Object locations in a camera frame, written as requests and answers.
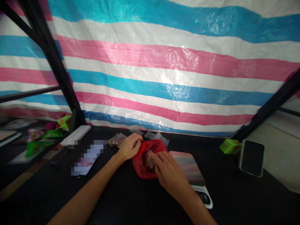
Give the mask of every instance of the smartphone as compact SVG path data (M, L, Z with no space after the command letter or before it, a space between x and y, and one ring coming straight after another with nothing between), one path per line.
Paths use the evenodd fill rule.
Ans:
M262 177L264 153L265 147L263 144L246 139L243 140L239 168L251 175Z

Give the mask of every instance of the hand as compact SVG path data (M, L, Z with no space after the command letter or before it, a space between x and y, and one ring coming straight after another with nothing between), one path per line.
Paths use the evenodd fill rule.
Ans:
M189 197L193 198L196 193L171 153L149 153L149 156L157 164L155 165L155 172L159 183L170 195L179 203L183 203Z
M127 138L124 139L117 155L123 160L127 160L135 156L138 152L138 149L141 146L141 141L143 140L143 137L141 135L138 135L137 133L134 133Z

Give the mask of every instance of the wrist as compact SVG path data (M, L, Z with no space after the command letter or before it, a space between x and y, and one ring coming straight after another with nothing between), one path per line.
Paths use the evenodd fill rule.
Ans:
M114 159L114 161L116 161L120 164L123 164L123 162L126 161L126 158L119 152L117 152L116 154L113 155L113 159Z
M199 196L191 187L185 194L183 194L180 198L177 199L179 204L184 208L185 206L191 204L194 201L199 200Z

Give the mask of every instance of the black metal frame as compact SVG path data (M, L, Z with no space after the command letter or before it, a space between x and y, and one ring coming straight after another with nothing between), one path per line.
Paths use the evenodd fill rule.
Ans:
M75 112L80 124L86 124L84 114L80 108L79 102L68 77L68 73L63 65L62 59L60 58L59 51L55 41L52 38L38 0L19 0L19 3L32 29L7 4L0 3L0 7L8 17L10 17L35 43L42 48L59 84L59 86L54 88L59 88L62 90L70 109L72 112ZM296 93L299 88L300 70L294 73L292 77L274 94L274 96L259 109L257 114L253 117L251 123L247 126L243 126L233 138L240 141L245 139L276 110L299 116L300 113L298 112L292 112L292 110L280 108L292 95ZM46 92L43 91L44 90L39 89L30 92L23 92L21 94L3 96L0 98L0 101L4 102L6 98L16 100ZM73 122L72 129L74 129L74 127L76 127L76 124Z
M284 112L284 113L288 113L288 114L291 114L293 116L300 117L300 112L297 112L297 111L294 111L294 110L291 110L291 109L280 107L278 109L278 111L281 111L281 112Z
M242 141L247 138L256 128L258 128L266 119L289 100L300 89L300 69L298 69L291 78L285 82L282 87L264 104L254 115L248 126L243 126L233 137L233 139Z
M71 85L68 73L63 65L62 59L60 58L59 51L55 41L52 38L51 32L38 1L19 0L19 3L32 28L30 28L22 20L22 18L16 14L16 12L14 12L6 3L2 1L0 2L0 10L4 12L13 22L15 22L39 47L41 47L59 86L2 96L0 97L0 103L51 91L62 90L70 109L72 111L74 109L76 110L76 117L80 121L80 124L86 125L87 123L85 121L84 114L80 108L80 104Z

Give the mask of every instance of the plastic tarp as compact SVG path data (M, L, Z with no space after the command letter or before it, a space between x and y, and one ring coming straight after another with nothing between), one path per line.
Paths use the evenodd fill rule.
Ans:
M29 24L17 1L9 1L8 4ZM0 95L57 85L42 49L1 12ZM38 119L58 120L63 115L70 114L71 110L60 90L0 104L0 116L31 116Z
M300 66L297 1L40 2L96 126L231 137Z

